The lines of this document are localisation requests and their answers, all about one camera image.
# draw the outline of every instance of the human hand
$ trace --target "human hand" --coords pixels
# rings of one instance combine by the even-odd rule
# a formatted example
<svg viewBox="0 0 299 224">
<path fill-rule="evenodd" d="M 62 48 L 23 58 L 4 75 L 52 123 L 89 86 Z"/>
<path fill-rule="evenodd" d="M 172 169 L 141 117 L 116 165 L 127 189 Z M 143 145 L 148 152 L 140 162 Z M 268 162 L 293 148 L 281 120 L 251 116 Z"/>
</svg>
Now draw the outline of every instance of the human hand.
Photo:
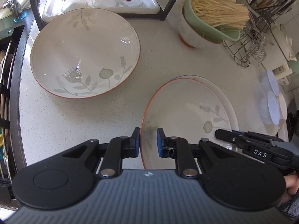
<svg viewBox="0 0 299 224">
<path fill-rule="evenodd" d="M 297 192 L 299 188 L 299 178 L 297 174 L 284 176 L 286 181 L 286 194 L 282 199 L 282 204 L 288 202 Z"/>
</svg>

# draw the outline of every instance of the plastic container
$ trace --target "plastic container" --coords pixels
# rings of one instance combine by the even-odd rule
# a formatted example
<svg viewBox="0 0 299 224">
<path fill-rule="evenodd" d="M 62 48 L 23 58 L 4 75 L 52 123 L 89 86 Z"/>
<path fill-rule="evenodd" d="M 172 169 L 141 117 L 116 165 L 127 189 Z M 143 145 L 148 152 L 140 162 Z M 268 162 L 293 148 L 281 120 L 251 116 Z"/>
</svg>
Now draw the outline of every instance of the plastic container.
<svg viewBox="0 0 299 224">
<path fill-rule="evenodd" d="M 284 99 L 282 93 L 280 93 L 278 96 L 278 102 L 279 102 L 280 118 L 286 120 L 288 118 L 288 108 L 286 106 L 286 100 Z"/>
<path fill-rule="evenodd" d="M 238 29 L 225 30 L 222 32 L 200 20 L 192 9 L 191 0 L 185 0 L 184 15 L 191 27 L 201 31 L 204 34 L 208 34 L 217 40 L 237 41 L 240 38 L 240 30 Z"/>
<path fill-rule="evenodd" d="M 267 94 L 269 91 L 272 91 L 277 97 L 279 96 L 279 87 L 278 82 L 275 78 L 273 71 L 267 69 L 265 72 L 261 74 L 260 77 L 262 88 Z"/>
<path fill-rule="evenodd" d="M 259 103 L 259 113 L 262 122 L 265 125 L 278 125 L 279 123 L 279 105 L 275 94 L 269 91 L 263 96 Z"/>
</svg>

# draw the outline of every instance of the black metal shelf frame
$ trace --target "black metal shelf frame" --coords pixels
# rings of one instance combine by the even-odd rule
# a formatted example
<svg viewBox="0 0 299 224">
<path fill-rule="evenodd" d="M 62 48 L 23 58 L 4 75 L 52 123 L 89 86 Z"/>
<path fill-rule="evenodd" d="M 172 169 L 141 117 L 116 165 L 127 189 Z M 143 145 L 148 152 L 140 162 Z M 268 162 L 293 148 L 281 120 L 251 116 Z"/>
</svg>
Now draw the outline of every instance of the black metal shelf frame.
<svg viewBox="0 0 299 224">
<path fill-rule="evenodd" d="M 38 10 L 40 0 L 29 0 L 29 1 L 31 4 L 31 7 L 32 7 L 32 12 L 34 14 L 38 29 L 41 31 L 45 26 L 45 22 L 41 19 L 41 16 L 40 16 L 39 10 Z M 169 0 L 165 9 L 163 10 L 160 7 L 159 13 L 156 13 L 156 14 L 123 13 L 123 14 L 119 14 L 119 15 L 124 18 L 151 18 L 151 19 L 160 19 L 161 21 L 164 21 L 168 15 L 168 13 L 172 9 L 175 2 L 176 2 L 176 0 Z"/>
</svg>

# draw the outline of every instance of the white plate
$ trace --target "white plate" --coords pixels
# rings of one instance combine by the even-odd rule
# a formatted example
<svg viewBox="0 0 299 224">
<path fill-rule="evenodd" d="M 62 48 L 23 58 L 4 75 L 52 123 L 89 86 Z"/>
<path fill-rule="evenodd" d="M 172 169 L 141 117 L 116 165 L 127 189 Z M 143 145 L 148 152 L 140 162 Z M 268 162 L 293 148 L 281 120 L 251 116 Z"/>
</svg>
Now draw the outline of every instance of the white plate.
<svg viewBox="0 0 299 224">
<path fill-rule="evenodd" d="M 93 0 L 86 0 L 88 7 L 92 6 Z M 49 23 L 54 18 L 61 15 L 63 12 L 60 9 L 61 0 L 47 0 L 42 14 L 42 20 Z M 156 14 L 160 11 L 160 6 L 156 0 L 142 0 L 142 4 L 139 7 L 129 7 L 119 4 L 116 7 L 105 8 L 114 13 L 143 13 L 143 14 Z"/>
<path fill-rule="evenodd" d="M 140 56 L 136 31 L 121 16 L 103 9 L 65 13 L 37 36 L 30 65 L 48 92 L 69 99 L 90 98 L 120 85 Z"/>
<path fill-rule="evenodd" d="M 231 123 L 231 129 L 239 131 L 238 119 L 237 119 L 234 107 L 231 105 L 231 102 L 229 101 L 229 99 L 225 95 L 225 93 L 215 83 L 211 82 L 210 80 L 208 80 L 204 77 L 200 77 L 197 75 L 183 75 L 183 76 L 179 76 L 176 78 L 193 79 L 193 80 L 196 80 L 196 81 L 204 84 L 208 88 L 210 88 L 216 94 L 216 96 L 221 100 L 221 102 L 225 108 L 225 111 L 228 114 L 229 122 Z"/>
<path fill-rule="evenodd" d="M 166 136 L 179 136 L 197 144 L 202 137 L 215 138 L 218 128 L 231 130 L 222 100 L 204 83 L 189 78 L 173 79 L 160 87 L 149 101 L 141 123 L 141 157 L 145 169 L 172 169 L 175 162 L 160 158 L 157 128 Z"/>
</svg>

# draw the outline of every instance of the blue faucet base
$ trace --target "blue faucet base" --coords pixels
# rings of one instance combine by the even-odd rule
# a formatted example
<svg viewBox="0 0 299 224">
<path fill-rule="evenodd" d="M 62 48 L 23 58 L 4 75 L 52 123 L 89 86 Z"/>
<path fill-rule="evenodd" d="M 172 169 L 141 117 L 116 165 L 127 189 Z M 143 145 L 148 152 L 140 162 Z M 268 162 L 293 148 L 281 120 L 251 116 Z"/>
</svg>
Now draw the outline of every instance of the blue faucet base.
<svg viewBox="0 0 299 224">
<path fill-rule="evenodd" d="M 22 14 L 22 16 L 21 16 L 19 19 L 16 19 L 16 18 L 15 18 L 15 19 L 13 20 L 13 22 L 14 22 L 14 23 L 18 23 L 18 22 L 23 21 L 24 18 L 26 18 L 27 14 L 28 14 L 28 12 L 24 11 L 23 14 Z"/>
</svg>

